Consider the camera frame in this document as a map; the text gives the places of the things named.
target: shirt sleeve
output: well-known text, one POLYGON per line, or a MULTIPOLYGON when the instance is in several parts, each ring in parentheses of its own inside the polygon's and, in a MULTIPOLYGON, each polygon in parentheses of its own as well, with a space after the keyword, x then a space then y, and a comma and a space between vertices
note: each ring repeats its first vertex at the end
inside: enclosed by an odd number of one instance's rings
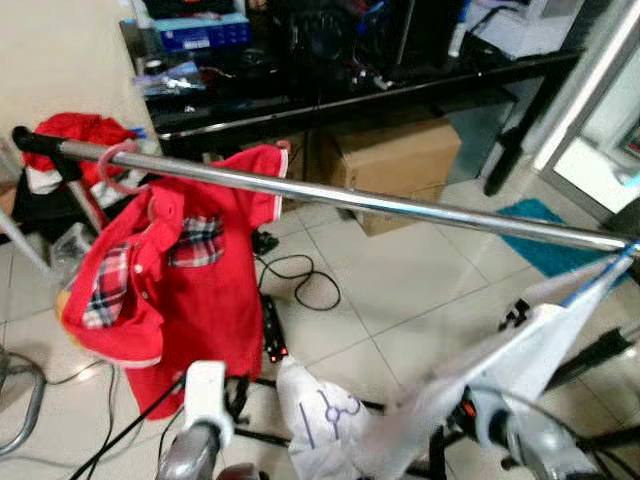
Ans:
MULTIPOLYGON (((238 153, 221 162, 220 166, 284 178, 288 155, 286 150, 263 145, 238 153)), ((238 198, 252 230, 280 218, 282 197, 279 195, 238 189, 238 198)))

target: chrome pole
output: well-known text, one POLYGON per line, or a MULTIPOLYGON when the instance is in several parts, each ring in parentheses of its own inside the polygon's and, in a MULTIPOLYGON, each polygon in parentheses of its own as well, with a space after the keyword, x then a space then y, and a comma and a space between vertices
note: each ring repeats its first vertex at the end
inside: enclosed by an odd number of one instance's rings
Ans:
MULTIPOLYGON (((106 147, 66 140, 59 144, 58 149, 65 157, 71 159, 96 161, 106 147)), ((283 195, 298 200, 317 200, 352 210, 397 215, 454 227, 471 228, 500 235, 511 235, 603 252, 619 251, 633 243, 630 238, 593 230, 466 210, 435 203, 415 202, 390 195, 345 190, 325 185, 274 178, 172 157, 122 152, 114 156, 112 163, 120 167, 137 168, 149 173, 191 178, 216 185, 283 195)))

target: black handle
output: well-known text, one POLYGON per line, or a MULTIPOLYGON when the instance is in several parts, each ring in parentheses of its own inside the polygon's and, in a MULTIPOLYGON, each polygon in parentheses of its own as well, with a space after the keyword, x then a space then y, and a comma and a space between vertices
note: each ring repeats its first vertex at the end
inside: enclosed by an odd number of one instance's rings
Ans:
POLYGON ((15 127, 11 136, 16 146, 23 152, 39 153, 48 157, 60 153, 60 144, 67 140, 62 137, 33 133, 23 126, 15 127))

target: tile floor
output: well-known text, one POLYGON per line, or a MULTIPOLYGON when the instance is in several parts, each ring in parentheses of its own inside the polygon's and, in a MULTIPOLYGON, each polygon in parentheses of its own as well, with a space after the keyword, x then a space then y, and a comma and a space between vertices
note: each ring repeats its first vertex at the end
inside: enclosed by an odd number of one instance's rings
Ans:
MULTIPOLYGON (((596 225, 527 170, 517 171, 492 198, 482 195, 479 182, 467 181, 447 187, 442 201, 495 211, 525 197, 542 199, 572 225, 596 225)), ((335 209, 320 205, 289 212, 266 230, 281 240, 267 260, 307 254, 342 289, 343 300, 335 310, 315 312, 292 301, 291 283, 267 275, 265 290, 280 298, 290 350, 313 374, 372 400, 384 401, 399 384, 492 335, 509 301, 543 278, 488 233, 416 224, 367 238, 353 220, 343 220, 335 209)), ((286 265, 289 273, 301 268, 296 262, 286 265)), ((54 293, 11 245, 0 247, 1 339, 7 349, 37 360, 51 379, 92 361, 59 326, 51 309, 54 293)), ((314 279, 303 293, 318 305, 330 303, 334 294, 322 279, 314 279)), ((576 348, 638 317, 640 289, 628 280, 601 305, 576 348)), ((637 358, 616 359, 545 396, 542 405, 583 433, 640 423, 639 367, 637 358)), ((107 428, 109 370, 99 367, 91 372, 83 381, 48 387, 35 432, 15 454, 0 458, 0 478, 65 479, 99 447, 107 428), (34 462, 32 457, 47 461, 34 462)), ((275 373, 265 364, 265 376, 275 373)), ((116 429, 137 414, 126 380, 122 375, 119 379, 116 429)), ((9 380, 0 398, 0 441, 17 431, 27 401, 24 380, 9 380)), ((252 387, 247 410, 252 428, 286 433, 270 389, 252 387)), ((100 464, 94 479, 153 478, 165 425, 143 424, 100 464)), ((640 448, 620 454, 640 467, 640 448)), ((523 470, 503 472, 498 452, 480 450, 469 441, 452 447, 447 459, 452 479, 532 478, 523 470)), ((284 449, 240 437, 224 450, 218 469, 246 461, 257 463, 274 480, 295 478, 284 449)))

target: pink hanger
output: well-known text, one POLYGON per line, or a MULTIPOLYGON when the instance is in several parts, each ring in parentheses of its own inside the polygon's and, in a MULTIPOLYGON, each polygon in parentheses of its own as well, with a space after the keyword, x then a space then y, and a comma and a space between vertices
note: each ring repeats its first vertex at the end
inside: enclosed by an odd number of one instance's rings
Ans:
POLYGON ((149 185, 142 185, 141 187, 135 187, 135 188, 125 187, 124 185, 121 185, 118 182, 114 181, 107 174, 107 165, 116 154, 120 152, 134 153, 137 150, 138 150, 138 146, 135 144, 135 142, 132 142, 130 140, 126 140, 122 143, 116 143, 115 145, 112 145, 109 148, 107 148, 105 152, 102 155, 100 155, 100 158, 98 159, 98 175, 100 175, 100 178, 102 179, 102 181, 104 181, 104 183, 109 185, 115 191, 120 193, 126 193, 127 195, 136 195, 148 189, 149 185))

